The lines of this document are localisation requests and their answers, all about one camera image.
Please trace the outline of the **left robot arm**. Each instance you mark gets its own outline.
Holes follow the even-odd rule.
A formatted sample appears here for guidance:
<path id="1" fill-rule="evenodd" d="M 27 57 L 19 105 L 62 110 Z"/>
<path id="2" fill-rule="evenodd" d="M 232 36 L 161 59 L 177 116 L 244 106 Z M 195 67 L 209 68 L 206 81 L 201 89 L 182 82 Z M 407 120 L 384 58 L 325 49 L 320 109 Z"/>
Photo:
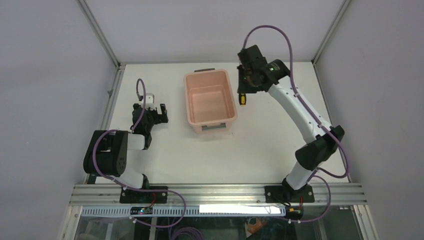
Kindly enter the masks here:
<path id="1" fill-rule="evenodd" d="M 89 146 L 83 159 L 85 173 L 118 181 L 125 189 L 150 189 L 147 176 L 136 173 L 127 166 L 128 151 L 148 150 L 152 142 L 152 129 L 155 125 L 169 122 L 168 111 L 164 103 L 160 104 L 161 112 L 153 104 L 143 108 L 135 103 L 132 111 L 133 123 L 138 123 L 134 132 L 127 130 L 93 132 Z"/>

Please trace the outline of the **aluminium frame post left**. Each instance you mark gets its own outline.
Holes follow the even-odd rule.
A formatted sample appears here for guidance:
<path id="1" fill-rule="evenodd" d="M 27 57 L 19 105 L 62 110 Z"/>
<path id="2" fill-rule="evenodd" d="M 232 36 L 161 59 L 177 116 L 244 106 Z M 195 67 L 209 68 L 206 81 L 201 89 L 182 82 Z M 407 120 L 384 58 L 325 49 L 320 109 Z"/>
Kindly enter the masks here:
<path id="1" fill-rule="evenodd" d="M 118 69 L 120 67 L 120 62 L 118 58 L 116 57 L 114 51 L 112 50 L 112 47 L 110 46 L 105 34 L 103 33 L 98 21 L 96 20 L 96 17 L 94 16 L 88 2 L 86 0 L 76 0 L 76 3 L 79 5 L 82 13 L 86 17 L 100 45 L 106 52 L 107 56 L 109 57 L 109 59 L 111 60 L 115 68 Z"/>

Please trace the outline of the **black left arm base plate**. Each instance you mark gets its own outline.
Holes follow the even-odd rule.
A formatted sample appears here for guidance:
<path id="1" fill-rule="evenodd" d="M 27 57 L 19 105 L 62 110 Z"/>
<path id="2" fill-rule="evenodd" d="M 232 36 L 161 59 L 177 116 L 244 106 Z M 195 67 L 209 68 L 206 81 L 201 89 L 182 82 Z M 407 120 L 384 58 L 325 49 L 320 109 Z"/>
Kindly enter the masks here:
<path id="1" fill-rule="evenodd" d="M 121 189 L 119 202 L 121 204 L 166 204 L 168 200 L 167 186 L 151 186 L 153 192 L 140 192 L 135 190 Z"/>

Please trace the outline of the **aluminium front rail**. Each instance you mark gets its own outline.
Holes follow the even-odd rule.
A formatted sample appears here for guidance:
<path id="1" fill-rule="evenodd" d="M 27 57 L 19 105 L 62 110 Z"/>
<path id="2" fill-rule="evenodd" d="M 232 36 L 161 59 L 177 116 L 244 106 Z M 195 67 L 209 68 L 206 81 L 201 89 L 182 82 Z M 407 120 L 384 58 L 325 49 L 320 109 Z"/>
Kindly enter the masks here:
<path id="1" fill-rule="evenodd" d="M 311 183 L 307 196 L 314 201 L 303 199 L 305 206 L 367 205 L 364 190 L 359 183 Z M 280 194 L 267 191 L 265 183 L 259 184 L 169 184 L 167 206 L 180 206 L 181 195 L 188 206 L 203 204 L 265 205 L 278 204 Z M 70 197 L 70 206 L 118 206 L 126 193 L 116 184 L 77 184 Z"/>

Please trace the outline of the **aluminium frame post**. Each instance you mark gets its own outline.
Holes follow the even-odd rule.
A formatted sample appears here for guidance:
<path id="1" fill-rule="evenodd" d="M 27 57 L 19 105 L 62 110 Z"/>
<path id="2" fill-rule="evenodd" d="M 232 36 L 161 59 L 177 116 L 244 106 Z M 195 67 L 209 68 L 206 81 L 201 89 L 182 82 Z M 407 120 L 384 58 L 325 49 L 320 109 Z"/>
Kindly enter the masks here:
<path id="1" fill-rule="evenodd" d="M 337 27 L 339 26 L 339 23 L 341 22 L 343 16 L 345 15 L 346 11 L 348 10 L 352 0 L 343 0 L 341 6 L 339 7 L 334 19 L 332 20 L 327 32 L 324 35 L 324 38 L 322 39 L 316 53 L 314 54 L 311 63 L 315 67 L 318 63 L 318 61 L 321 58 L 321 55 L 323 54 L 324 50 L 326 49 L 328 43 L 330 42 L 333 34 L 335 33 Z"/>
<path id="2" fill-rule="evenodd" d="M 109 59 L 111 60 L 115 68 L 118 69 L 120 67 L 120 62 L 118 58 L 116 57 L 114 51 L 112 50 L 112 47 L 110 46 L 105 34 L 103 33 L 98 21 L 96 20 L 96 17 L 94 16 L 88 2 L 86 0 L 76 0 L 76 3 L 79 5 L 82 13 L 86 17 L 100 45 L 106 52 L 107 56 L 109 57 Z"/>

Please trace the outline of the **orange object under table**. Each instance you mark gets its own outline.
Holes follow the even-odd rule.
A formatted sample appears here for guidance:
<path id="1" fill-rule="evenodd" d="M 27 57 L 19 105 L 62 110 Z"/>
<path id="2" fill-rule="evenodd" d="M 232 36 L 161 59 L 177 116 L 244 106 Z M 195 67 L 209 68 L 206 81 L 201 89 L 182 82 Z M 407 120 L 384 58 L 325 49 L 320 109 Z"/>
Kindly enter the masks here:
<path id="1" fill-rule="evenodd" d="M 245 229 L 249 234 L 254 234 L 268 224 L 267 220 L 260 217 L 250 217 L 245 222 Z"/>

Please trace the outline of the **yellow black handled screwdriver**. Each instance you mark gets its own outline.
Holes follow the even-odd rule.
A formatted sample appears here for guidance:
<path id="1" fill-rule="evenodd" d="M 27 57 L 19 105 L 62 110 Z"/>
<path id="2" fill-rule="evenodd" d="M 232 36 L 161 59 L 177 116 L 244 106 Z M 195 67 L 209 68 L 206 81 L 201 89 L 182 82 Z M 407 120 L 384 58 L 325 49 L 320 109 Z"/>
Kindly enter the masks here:
<path id="1" fill-rule="evenodd" d="M 238 94 L 238 100 L 240 106 L 245 106 L 247 102 L 247 97 L 245 93 L 239 93 Z"/>

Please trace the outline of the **aluminium frame post right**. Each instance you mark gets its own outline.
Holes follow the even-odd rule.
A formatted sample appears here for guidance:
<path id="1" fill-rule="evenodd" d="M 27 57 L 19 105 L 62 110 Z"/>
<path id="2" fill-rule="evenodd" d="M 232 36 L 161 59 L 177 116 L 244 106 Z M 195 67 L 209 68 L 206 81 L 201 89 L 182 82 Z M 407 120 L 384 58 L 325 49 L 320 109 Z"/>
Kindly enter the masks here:
<path id="1" fill-rule="evenodd" d="M 324 38 L 322 39 L 316 53 L 314 54 L 311 63 L 315 67 L 318 63 L 318 61 L 321 58 L 321 55 L 323 54 L 324 50 L 326 49 L 328 43 L 330 42 L 333 34 L 335 33 L 337 27 L 339 26 L 339 23 L 341 22 L 343 16 L 345 15 L 346 11 L 348 10 L 352 0 L 343 0 L 341 6 L 339 7 L 334 19 L 332 20 L 327 32 L 324 35 Z"/>

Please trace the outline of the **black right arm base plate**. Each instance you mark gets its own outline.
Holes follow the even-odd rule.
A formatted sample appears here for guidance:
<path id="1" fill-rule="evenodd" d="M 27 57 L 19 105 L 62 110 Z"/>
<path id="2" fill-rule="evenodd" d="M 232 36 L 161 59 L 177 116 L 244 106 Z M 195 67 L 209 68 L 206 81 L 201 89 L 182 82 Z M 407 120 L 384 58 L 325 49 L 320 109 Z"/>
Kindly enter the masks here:
<path id="1" fill-rule="evenodd" d="M 313 188 L 305 185 L 299 190 L 291 190 L 283 185 L 266 185 L 264 187 L 266 203 L 314 203 Z"/>

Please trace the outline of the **pink plastic bin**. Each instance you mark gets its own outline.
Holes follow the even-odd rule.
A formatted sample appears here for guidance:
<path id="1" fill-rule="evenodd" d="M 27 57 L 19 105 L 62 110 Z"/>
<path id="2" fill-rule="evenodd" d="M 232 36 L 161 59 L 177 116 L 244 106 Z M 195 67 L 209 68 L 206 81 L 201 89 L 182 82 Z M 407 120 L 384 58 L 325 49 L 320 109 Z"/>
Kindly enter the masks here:
<path id="1" fill-rule="evenodd" d="M 194 132 L 211 134 L 231 129 L 238 117 L 229 73 L 205 68 L 183 78 L 188 124 Z"/>

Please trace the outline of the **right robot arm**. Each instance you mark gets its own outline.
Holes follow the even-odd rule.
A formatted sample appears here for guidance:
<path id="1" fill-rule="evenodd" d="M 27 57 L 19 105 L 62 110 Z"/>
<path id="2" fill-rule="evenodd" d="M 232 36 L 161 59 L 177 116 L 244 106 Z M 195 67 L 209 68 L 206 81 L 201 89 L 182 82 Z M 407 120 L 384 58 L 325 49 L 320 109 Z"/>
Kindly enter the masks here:
<path id="1" fill-rule="evenodd" d="M 279 59 L 268 62 L 259 47 L 243 48 L 238 54 L 238 102 L 247 103 L 247 94 L 266 92 L 287 112 L 300 131 L 305 145 L 295 151 L 296 163 L 280 186 L 266 187 L 267 202 L 299 202 L 308 196 L 308 180 L 338 148 L 344 129 L 333 127 L 307 105 L 291 81 L 291 71 Z"/>

